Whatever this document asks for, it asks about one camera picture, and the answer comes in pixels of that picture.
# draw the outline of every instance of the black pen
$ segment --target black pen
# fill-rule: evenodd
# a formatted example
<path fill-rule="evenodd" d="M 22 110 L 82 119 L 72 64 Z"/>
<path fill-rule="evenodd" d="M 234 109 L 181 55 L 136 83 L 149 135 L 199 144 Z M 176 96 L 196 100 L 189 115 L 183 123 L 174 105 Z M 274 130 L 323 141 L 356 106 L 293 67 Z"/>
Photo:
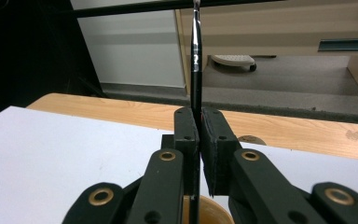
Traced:
<path fill-rule="evenodd" d="M 202 43 L 200 29 L 200 0 L 194 1 L 193 32 L 191 37 L 191 91 L 190 102 L 193 117 L 200 134 L 201 100 L 202 100 Z M 200 222 L 200 150 L 194 154 L 195 170 L 193 179 L 193 195 L 190 196 L 189 223 Z"/>

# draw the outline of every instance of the desk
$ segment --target desk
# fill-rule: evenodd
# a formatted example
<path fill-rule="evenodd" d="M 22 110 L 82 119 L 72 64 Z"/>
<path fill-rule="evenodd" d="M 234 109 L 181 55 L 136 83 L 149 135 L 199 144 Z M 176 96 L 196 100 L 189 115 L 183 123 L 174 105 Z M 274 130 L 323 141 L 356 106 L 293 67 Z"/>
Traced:
<path fill-rule="evenodd" d="M 27 108 L 173 131 L 175 105 L 157 105 L 51 93 Z M 222 111 L 237 136 L 268 146 L 358 159 L 358 124 Z"/>

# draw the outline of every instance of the floor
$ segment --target floor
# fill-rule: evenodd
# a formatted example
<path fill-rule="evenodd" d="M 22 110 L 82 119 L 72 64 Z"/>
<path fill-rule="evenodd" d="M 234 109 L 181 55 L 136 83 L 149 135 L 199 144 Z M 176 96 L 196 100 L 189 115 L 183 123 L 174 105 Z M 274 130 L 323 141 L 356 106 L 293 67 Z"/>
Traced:
<path fill-rule="evenodd" d="M 218 109 L 358 123 L 358 86 L 346 56 L 254 57 L 257 69 L 217 65 L 203 72 L 202 101 Z M 184 89 L 103 84 L 112 98 L 188 105 Z"/>

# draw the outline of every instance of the wall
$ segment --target wall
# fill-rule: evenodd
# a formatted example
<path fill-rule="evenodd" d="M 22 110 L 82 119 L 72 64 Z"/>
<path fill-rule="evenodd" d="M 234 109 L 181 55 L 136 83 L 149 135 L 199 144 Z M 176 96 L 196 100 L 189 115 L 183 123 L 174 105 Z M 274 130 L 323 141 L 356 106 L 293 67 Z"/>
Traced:
<path fill-rule="evenodd" d="M 193 11 L 180 11 L 190 55 Z M 200 13 L 204 55 L 358 55 L 318 51 L 321 39 L 358 38 L 358 0 L 288 0 L 204 7 Z"/>
<path fill-rule="evenodd" d="M 62 0 L 9 1 L 0 9 L 0 111 L 52 92 L 94 94 L 82 80 L 101 88 L 77 22 L 56 20 L 55 7 L 72 9 Z"/>
<path fill-rule="evenodd" d="M 146 2 L 71 0 L 74 9 Z M 185 86 L 173 11 L 78 19 L 102 83 Z"/>

